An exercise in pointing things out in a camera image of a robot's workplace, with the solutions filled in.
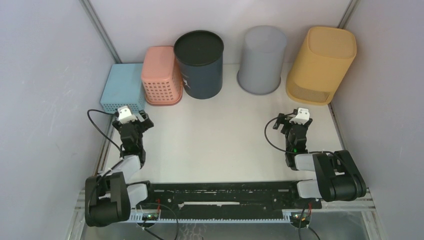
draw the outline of red wire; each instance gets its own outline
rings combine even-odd
[[[308,210],[308,212],[309,212],[309,216],[312,214],[312,203],[309,203],[309,210]]]
[[[156,200],[156,202],[158,204],[161,204],[161,200],[160,199]],[[161,205],[157,205],[157,210],[156,210],[157,211],[157,214],[159,214],[160,210],[161,210]]]

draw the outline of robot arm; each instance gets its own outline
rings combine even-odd
[[[131,208],[148,197],[149,182],[127,182],[146,161],[143,133],[154,126],[149,116],[141,111],[143,121],[127,106],[118,108],[112,125],[122,141],[121,163],[106,176],[91,176],[85,180],[85,221],[90,227],[105,227],[111,223],[128,220]]]
[[[327,152],[329,155],[325,151],[308,152],[306,133],[311,123],[309,110],[298,108],[291,114],[280,113],[273,126],[273,129],[278,129],[283,124],[281,133],[285,135],[287,166],[295,171],[313,171],[316,174],[316,180],[297,183],[299,196],[303,199],[324,199],[326,202],[353,201],[364,197],[367,186],[347,150]]]

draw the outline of dark blue canister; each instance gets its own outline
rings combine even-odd
[[[191,31],[174,45],[184,89],[195,99],[209,99],[223,87],[223,40],[213,32]]]

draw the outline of black lid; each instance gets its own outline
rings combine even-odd
[[[215,62],[223,55],[224,42],[213,32],[191,31],[178,38],[173,51],[183,64],[204,66]]]

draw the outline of blue basket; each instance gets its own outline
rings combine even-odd
[[[134,113],[145,109],[145,90],[141,80],[142,68],[142,63],[112,66],[100,99],[105,112],[113,114],[125,105]]]

